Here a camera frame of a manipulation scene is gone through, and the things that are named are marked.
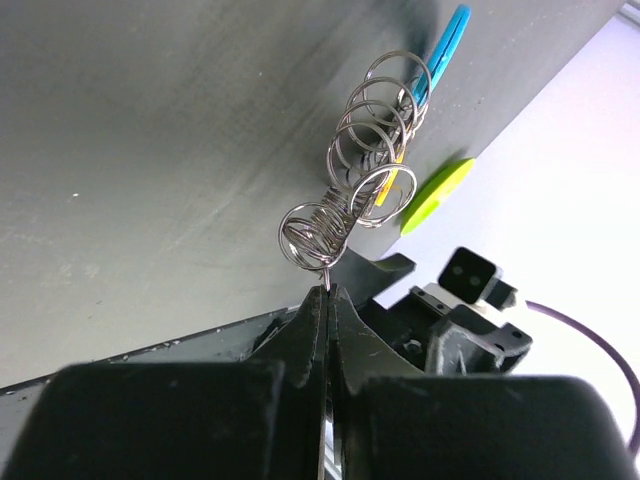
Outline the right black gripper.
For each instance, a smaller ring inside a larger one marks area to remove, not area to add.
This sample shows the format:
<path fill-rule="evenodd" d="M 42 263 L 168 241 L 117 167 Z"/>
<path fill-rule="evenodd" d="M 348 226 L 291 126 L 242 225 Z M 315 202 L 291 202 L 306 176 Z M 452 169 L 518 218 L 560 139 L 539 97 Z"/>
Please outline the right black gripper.
<path fill-rule="evenodd" d="M 389 307 L 376 302 L 415 267 L 399 253 L 378 261 L 353 251 L 344 257 L 344 286 L 358 315 L 414 367 L 434 375 L 506 374 L 529 353 L 533 340 L 527 333 L 496 324 L 505 310 L 484 301 L 469 305 L 437 281 L 410 288 Z"/>

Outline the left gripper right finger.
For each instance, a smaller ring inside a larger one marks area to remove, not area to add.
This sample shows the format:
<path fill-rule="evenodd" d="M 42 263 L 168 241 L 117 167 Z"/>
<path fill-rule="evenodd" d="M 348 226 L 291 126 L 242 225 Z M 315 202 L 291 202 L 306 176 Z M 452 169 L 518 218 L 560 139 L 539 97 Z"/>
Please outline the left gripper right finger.
<path fill-rule="evenodd" d="M 512 376 L 523 334 L 475 339 L 485 370 L 442 372 L 438 349 L 418 369 L 358 316 L 335 287 L 329 313 L 334 439 L 347 479 L 634 479 L 598 393 L 571 377 Z"/>

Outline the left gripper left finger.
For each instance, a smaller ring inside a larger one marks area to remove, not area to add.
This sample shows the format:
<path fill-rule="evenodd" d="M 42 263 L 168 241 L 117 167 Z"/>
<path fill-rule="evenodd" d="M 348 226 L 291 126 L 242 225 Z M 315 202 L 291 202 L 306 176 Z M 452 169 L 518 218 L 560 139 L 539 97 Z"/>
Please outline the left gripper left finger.
<path fill-rule="evenodd" d="M 315 479 L 328 295 L 239 362 L 74 365 L 58 372 L 7 479 Z"/>

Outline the small yellow tag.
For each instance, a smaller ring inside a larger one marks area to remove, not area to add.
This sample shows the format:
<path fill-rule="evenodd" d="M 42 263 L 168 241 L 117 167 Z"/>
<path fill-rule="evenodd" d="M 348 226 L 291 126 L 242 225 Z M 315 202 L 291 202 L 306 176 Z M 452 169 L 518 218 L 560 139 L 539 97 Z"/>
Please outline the small yellow tag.
<path fill-rule="evenodd" d="M 380 187 L 375 200 L 376 206 L 381 207 L 384 204 L 396 179 L 397 173 L 397 168 L 391 168 L 382 175 L 382 186 Z"/>

